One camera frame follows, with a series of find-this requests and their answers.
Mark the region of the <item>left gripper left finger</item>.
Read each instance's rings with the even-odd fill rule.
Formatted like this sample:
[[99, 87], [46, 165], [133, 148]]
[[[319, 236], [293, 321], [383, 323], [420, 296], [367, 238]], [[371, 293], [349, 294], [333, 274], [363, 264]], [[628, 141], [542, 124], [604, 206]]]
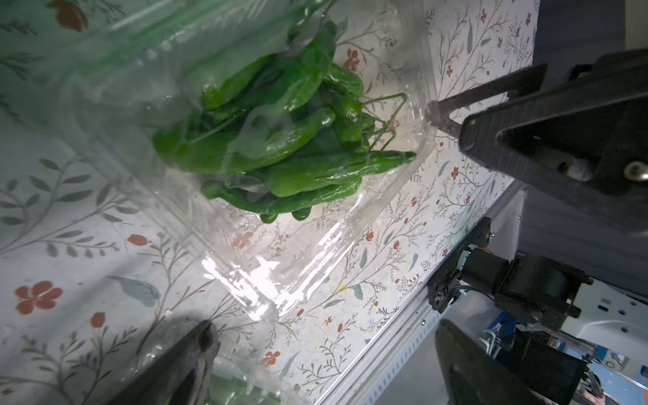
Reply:
[[108, 403], [202, 404], [219, 349], [212, 322], [199, 322]]

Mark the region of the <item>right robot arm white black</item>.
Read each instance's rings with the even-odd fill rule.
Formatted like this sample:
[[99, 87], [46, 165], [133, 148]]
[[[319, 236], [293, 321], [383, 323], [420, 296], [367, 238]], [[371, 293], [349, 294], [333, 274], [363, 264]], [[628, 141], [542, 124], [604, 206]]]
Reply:
[[646, 388], [646, 300], [543, 256], [497, 256], [490, 225], [479, 221], [427, 283], [437, 312], [467, 292], [501, 310], [481, 339], [440, 324], [435, 347], [450, 403], [606, 403], [594, 363]]

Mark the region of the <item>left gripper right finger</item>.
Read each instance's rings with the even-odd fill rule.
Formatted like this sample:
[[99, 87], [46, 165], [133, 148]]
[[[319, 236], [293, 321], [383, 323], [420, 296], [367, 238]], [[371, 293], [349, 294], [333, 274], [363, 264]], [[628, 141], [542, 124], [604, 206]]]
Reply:
[[647, 52], [609, 53], [543, 86], [525, 67], [427, 107], [480, 165], [633, 236], [647, 232]]

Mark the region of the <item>clear pepper container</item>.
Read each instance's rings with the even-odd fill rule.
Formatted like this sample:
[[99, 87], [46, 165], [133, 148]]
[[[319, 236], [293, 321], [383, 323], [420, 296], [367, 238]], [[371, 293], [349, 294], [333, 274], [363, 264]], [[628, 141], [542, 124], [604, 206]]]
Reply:
[[158, 1], [39, 63], [40, 114], [252, 317], [282, 317], [430, 153], [423, 12]]

